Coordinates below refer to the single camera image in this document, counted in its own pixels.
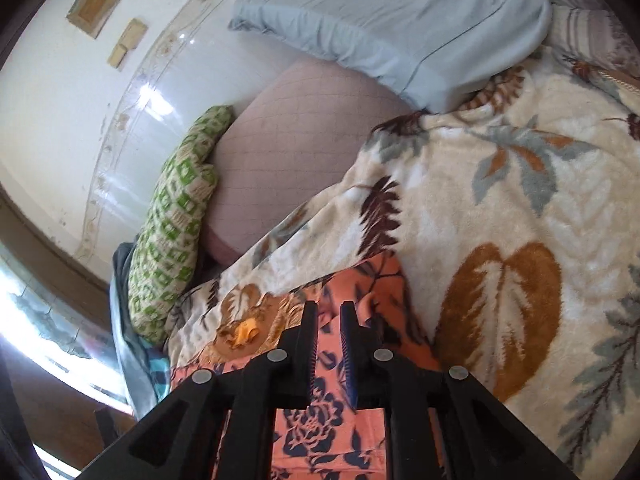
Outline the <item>orange floral garment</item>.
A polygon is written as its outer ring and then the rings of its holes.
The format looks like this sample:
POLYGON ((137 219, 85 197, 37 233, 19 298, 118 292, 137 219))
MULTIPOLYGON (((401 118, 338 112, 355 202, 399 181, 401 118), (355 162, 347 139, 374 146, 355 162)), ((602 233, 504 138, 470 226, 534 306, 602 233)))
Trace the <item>orange floral garment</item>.
POLYGON ((184 304, 204 307, 204 313, 194 316, 204 339, 186 362, 171 367, 171 383, 178 386, 199 368, 217 374, 240 370, 300 323, 308 301, 316 303, 319 315, 311 404, 277 412, 272 478, 383 479, 384 414, 356 411, 348 400, 341 305, 352 302, 359 322, 376 330, 384 347, 427 370, 439 368, 414 316, 409 282, 390 250, 281 295, 254 283, 236 285, 226 294, 219 292, 216 282, 203 285, 184 304))

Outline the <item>teal striped cloth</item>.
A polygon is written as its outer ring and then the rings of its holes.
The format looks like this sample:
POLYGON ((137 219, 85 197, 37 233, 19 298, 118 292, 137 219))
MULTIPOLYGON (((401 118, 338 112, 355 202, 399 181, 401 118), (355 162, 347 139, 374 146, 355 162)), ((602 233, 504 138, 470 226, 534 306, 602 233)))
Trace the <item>teal striped cloth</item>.
POLYGON ((157 401, 164 400, 170 393, 171 370, 166 354, 143 341, 143 348, 148 361, 148 371, 157 401))

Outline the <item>blue grey towel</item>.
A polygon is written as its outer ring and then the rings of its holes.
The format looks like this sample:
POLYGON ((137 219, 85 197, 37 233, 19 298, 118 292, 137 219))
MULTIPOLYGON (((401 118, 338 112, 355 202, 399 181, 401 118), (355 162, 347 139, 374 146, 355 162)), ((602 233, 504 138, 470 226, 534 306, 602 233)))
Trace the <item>blue grey towel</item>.
POLYGON ((134 248, 134 243, 122 243, 113 254, 110 312, 114 347, 126 385, 126 398, 134 418, 140 420, 160 401, 157 401, 149 376, 143 348, 145 339, 134 330, 129 313, 128 278, 134 248))

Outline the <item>green white patterned pillow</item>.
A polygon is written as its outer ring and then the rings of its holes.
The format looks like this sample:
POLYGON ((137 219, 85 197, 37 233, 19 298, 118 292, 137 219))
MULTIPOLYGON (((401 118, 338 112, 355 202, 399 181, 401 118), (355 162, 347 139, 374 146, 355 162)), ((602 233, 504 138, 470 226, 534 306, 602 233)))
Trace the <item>green white patterned pillow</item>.
POLYGON ((234 120, 231 106, 206 110, 160 170, 128 278, 130 321, 150 344, 165 340, 169 311, 193 278, 202 222, 218 182, 208 158, 234 120))

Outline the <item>stained glass door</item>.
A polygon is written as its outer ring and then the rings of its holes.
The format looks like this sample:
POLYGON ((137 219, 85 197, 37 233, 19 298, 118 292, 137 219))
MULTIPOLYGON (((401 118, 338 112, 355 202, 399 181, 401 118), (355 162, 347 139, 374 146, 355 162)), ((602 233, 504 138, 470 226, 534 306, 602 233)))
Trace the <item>stained glass door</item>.
POLYGON ((104 281, 64 256, 1 196, 1 355, 29 437, 58 468, 104 449, 96 412, 133 424, 104 281))

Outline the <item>cream leaf-pattern blanket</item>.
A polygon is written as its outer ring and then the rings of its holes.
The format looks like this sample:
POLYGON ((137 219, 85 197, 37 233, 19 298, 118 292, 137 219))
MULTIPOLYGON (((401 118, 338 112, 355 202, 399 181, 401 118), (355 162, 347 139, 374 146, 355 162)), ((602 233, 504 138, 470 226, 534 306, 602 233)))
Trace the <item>cream leaf-pattern blanket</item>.
MULTIPOLYGON (((443 115, 380 125, 343 180, 222 272, 276 295, 390 250, 439 370, 465 367, 582 479, 639 440, 639 81, 542 49, 443 115)), ((170 367, 203 336, 184 300, 170 367)))

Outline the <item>pink quilted mattress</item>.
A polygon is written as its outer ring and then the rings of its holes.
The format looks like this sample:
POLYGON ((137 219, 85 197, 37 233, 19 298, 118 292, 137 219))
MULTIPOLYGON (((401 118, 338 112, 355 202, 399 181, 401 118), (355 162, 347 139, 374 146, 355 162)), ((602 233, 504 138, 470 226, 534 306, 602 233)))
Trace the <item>pink quilted mattress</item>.
POLYGON ((209 160, 218 184, 201 243, 228 266, 296 207, 341 181, 371 130, 410 108, 374 79, 301 58, 256 96, 209 160))

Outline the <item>light blue pillow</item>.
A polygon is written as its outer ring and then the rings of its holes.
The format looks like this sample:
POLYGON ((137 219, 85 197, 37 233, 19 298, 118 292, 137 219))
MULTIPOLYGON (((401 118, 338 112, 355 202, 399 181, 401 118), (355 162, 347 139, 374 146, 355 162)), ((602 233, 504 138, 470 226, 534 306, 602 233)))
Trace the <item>light blue pillow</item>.
POLYGON ((235 0, 229 27, 363 73, 447 113, 547 36, 549 0, 235 0))

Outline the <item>striped floral pillow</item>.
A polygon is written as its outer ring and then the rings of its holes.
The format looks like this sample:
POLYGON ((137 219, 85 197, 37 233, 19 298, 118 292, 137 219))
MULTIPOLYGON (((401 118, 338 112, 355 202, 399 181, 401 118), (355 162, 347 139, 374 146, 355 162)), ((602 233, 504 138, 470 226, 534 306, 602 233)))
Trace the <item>striped floral pillow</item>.
POLYGON ((544 43, 562 54, 639 77, 639 50, 604 0, 550 0, 544 43))

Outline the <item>beige wall switch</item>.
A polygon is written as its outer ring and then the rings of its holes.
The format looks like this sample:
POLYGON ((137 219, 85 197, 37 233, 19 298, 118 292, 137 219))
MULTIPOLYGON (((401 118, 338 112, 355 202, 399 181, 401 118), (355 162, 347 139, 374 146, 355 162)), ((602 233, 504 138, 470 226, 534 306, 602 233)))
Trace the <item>beige wall switch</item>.
POLYGON ((131 20, 114 45, 107 64, 118 70, 128 53, 137 49, 147 30, 148 26, 142 21, 137 18, 131 20))

